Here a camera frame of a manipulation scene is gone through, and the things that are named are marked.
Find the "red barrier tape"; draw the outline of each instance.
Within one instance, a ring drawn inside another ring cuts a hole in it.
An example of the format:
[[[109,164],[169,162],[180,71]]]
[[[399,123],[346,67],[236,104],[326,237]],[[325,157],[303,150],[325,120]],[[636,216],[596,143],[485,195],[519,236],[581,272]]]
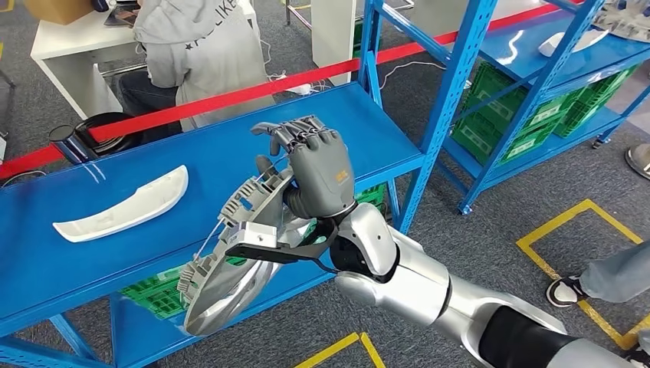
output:
[[[571,0],[575,3],[580,3],[581,0]],[[507,27],[508,25],[516,24],[520,21],[525,21],[530,18],[535,18],[549,12],[557,10],[555,5],[544,5],[539,8],[522,11],[515,15],[506,18],[501,18],[496,21],[491,21],[488,29],[494,30],[498,28]],[[456,40],[457,32],[451,32],[434,37],[439,44],[448,44]],[[404,44],[395,48],[382,50],[377,54],[377,63],[386,63],[388,61],[398,60],[420,52],[423,52],[422,46],[416,42]],[[284,79],[274,80],[257,86],[236,90],[226,94],[220,94],[214,97],[208,97],[204,100],[198,100],[177,107],[172,107],[167,110],[149,113],[139,117],[134,117],[128,120],[123,120],[117,123],[112,123],[105,126],[99,126],[90,130],[92,135],[97,141],[104,141],[116,136],[125,136],[127,134],[139,132],[149,128],[157,127],[163,124],[171,123],[193,117],[200,113],[221,109],[223,107],[239,104],[241,102],[254,100],[259,97],[267,96],[269,94],[276,94],[283,90],[292,87],[300,86],[301,84],[309,84],[314,81],[327,79],[334,75],[344,74],[351,71],[359,70],[359,59],[352,59],[342,63],[329,65],[326,67],[314,69],[312,71],[305,71],[303,73],[294,74]],[[63,156],[52,145],[45,148],[37,149],[34,152],[28,153],[25,156],[18,157],[7,161],[0,166],[0,179],[5,179],[10,176],[31,170],[48,163],[52,163]]]
[[[53,163],[63,158],[63,155],[53,146],[45,146],[17,159],[2,164],[0,179],[8,178],[24,171],[33,170],[37,167]]]

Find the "cardboard box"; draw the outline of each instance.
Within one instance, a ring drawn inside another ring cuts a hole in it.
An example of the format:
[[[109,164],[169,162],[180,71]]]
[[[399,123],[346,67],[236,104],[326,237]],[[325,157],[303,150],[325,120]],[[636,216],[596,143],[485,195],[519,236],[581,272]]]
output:
[[[42,21],[67,25],[93,11],[90,0],[25,0],[31,15]]]

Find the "person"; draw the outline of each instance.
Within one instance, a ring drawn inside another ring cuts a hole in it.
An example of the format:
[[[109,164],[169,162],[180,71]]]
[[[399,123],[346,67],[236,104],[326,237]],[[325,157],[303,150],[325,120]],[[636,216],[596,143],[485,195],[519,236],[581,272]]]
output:
[[[142,115],[262,84],[260,41],[238,0],[138,0],[133,26],[147,71],[120,78],[125,111]],[[262,97],[147,131],[155,140],[273,104]]]
[[[547,299],[565,308],[589,298],[624,303],[650,288],[650,241],[621,251],[609,258],[591,261],[580,275],[555,280],[547,288]],[[627,360],[638,368],[650,368],[650,330],[638,333],[639,346]]]

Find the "person's leg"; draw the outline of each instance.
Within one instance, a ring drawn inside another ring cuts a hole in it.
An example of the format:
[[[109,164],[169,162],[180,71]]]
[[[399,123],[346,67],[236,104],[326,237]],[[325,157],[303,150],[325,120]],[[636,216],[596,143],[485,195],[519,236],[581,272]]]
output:
[[[624,303],[650,288],[650,241],[621,251],[607,259],[593,261],[580,275],[580,285],[589,295]]]
[[[119,81],[120,91],[126,113],[139,116],[176,106],[174,88],[158,88],[151,84],[146,71],[124,74]],[[152,142],[181,133],[180,123],[157,126],[144,132],[145,142]]]
[[[627,353],[625,358],[636,368],[650,367],[650,330],[640,330],[637,334],[639,346]]]
[[[556,307],[569,307],[595,297],[623,303],[650,288],[650,241],[593,261],[580,276],[555,280],[547,288],[547,299]]]

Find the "white sneaker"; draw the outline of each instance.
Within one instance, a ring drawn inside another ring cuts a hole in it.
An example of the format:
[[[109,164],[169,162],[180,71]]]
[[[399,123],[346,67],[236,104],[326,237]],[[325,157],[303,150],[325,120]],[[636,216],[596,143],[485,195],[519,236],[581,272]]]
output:
[[[650,355],[646,353],[641,347],[637,347],[625,360],[629,361],[635,368],[650,368]]]
[[[570,307],[588,297],[589,295],[580,286],[580,279],[577,276],[555,280],[547,288],[548,301],[558,308]]]

